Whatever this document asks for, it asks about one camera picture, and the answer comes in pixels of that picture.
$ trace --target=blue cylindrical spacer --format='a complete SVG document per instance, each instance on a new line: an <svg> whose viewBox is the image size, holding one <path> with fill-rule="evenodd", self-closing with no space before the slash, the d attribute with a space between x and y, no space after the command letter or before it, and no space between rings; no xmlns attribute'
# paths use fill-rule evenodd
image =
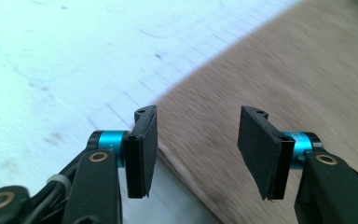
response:
<svg viewBox="0 0 358 224"><path fill-rule="evenodd" d="M301 162L305 159L307 151L312 151L312 143L304 133L283 132L285 135L290 136L296 140L295 148L293 150L292 162L290 169L302 169Z"/></svg>
<svg viewBox="0 0 358 224"><path fill-rule="evenodd" d="M121 153L121 140L125 131L103 131L98 142L99 149L109 149L116 153L117 167L124 167L123 153Z"/></svg>

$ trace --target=black plastic bracket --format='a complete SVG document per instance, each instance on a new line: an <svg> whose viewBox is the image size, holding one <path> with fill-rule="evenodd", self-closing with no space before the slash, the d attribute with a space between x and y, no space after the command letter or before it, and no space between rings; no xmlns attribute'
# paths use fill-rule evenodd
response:
<svg viewBox="0 0 358 224"><path fill-rule="evenodd" d="M283 199L295 140L278 131L263 110L241 108L238 148L263 200Z"/></svg>
<svg viewBox="0 0 358 224"><path fill-rule="evenodd" d="M158 148L157 107L141 108L134 113L132 132L123 135L124 163L129 198L149 196Z"/></svg>

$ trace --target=wooden surface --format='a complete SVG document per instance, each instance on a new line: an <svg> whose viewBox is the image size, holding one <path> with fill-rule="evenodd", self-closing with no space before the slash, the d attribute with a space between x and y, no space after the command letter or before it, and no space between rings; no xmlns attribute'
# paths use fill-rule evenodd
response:
<svg viewBox="0 0 358 224"><path fill-rule="evenodd" d="M296 223L301 172L263 202L237 149L241 105L281 131L317 133L358 171L358 1L304 1L158 102L166 162L225 223Z"/></svg>

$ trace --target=cable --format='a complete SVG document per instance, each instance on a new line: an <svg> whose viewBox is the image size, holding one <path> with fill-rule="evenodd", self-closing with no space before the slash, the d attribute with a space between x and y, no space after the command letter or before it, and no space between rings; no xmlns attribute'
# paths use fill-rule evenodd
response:
<svg viewBox="0 0 358 224"><path fill-rule="evenodd" d="M46 199L39 204L36 209L22 222L22 224L34 224L38 223L39 220L46 214L46 212L54 206L56 201L61 197L64 188L62 184L55 183L54 189L46 197Z"/></svg>

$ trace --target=white tiled floor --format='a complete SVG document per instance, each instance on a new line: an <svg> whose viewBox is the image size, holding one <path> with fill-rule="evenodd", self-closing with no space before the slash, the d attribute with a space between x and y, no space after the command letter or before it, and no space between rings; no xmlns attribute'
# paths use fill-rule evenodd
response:
<svg viewBox="0 0 358 224"><path fill-rule="evenodd" d="M129 130L192 71L299 0L0 0L0 187L35 194L96 129ZM126 223L211 220L156 166Z"/></svg>

